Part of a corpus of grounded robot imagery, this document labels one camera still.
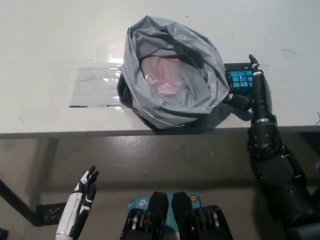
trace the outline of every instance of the pink item inside bag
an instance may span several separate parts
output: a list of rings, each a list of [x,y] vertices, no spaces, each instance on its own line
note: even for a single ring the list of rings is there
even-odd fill
[[[180,60],[177,56],[151,56],[142,61],[144,79],[163,97],[172,97],[180,88]]]

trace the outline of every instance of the robotic arm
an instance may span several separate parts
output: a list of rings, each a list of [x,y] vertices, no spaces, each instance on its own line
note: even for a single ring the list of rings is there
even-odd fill
[[[92,166],[76,185],[64,207],[55,240],[77,240],[86,223],[97,188],[94,182],[99,171]]]
[[[320,239],[319,203],[307,190],[306,175],[294,154],[282,143],[264,72],[252,55],[249,58],[253,72],[253,118],[247,144],[251,169],[286,239]]]

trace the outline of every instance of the clear plastic film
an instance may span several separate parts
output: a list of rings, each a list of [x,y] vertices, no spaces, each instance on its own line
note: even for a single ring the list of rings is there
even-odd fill
[[[70,106],[121,106],[117,84],[123,62],[113,57],[113,45],[97,47],[94,58],[78,64]]]
[[[117,92],[119,65],[106,63],[103,66],[80,67],[70,106],[92,108],[121,105]]]

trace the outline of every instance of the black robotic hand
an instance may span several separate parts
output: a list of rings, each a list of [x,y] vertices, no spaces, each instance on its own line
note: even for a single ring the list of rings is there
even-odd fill
[[[126,218],[120,240],[161,240],[167,219],[167,194],[155,191],[148,208],[132,208]]]
[[[233,240],[227,220],[217,205],[193,208],[184,191],[173,194],[171,205],[180,240]]]
[[[320,239],[319,203],[308,192],[306,175],[293,152],[282,143],[264,72],[255,57],[249,58],[253,71],[253,118],[248,129],[252,171],[286,239]]]

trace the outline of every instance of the white table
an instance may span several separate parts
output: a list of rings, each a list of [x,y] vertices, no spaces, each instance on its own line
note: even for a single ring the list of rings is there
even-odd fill
[[[145,15],[204,34],[225,63],[254,54],[279,126],[318,130],[319,9],[318,0],[2,1],[0,138],[153,134],[131,109],[69,108],[76,70],[94,66],[102,48],[121,59],[127,28]],[[248,126],[231,114],[216,129]]]

